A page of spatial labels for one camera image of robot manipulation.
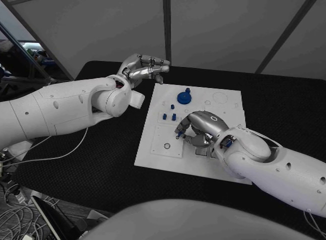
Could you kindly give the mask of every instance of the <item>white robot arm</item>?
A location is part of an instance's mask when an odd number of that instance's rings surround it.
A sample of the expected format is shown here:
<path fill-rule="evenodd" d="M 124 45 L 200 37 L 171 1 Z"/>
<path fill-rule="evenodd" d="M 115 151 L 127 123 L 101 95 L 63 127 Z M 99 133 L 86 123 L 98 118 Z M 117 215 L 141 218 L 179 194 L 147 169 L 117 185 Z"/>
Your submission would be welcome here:
<path fill-rule="evenodd" d="M 194 137 L 184 135 L 190 125 Z M 248 178 L 288 205 L 326 218 L 324 162 L 281 146 L 269 147 L 254 131 L 228 128 L 207 111 L 190 113 L 174 132 L 196 147 L 213 141 L 216 157 L 233 178 Z"/>
<path fill-rule="evenodd" d="M 73 133 L 140 109 L 144 95 L 131 89 L 143 79 L 163 83 L 170 62 L 134 54 L 118 73 L 44 86 L 24 97 L 0 102 L 0 150 L 26 139 Z"/>

